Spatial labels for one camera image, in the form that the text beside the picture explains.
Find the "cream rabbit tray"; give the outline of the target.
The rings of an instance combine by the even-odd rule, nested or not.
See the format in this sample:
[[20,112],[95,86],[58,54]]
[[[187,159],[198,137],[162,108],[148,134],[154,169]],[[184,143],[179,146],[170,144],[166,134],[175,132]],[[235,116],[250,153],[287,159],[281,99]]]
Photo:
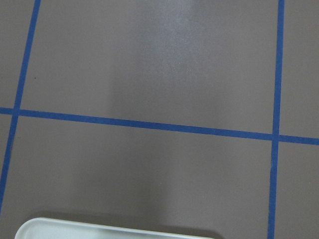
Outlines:
[[221,234],[204,229],[167,225],[102,225],[89,222],[37,217],[24,222],[16,239],[223,239]]

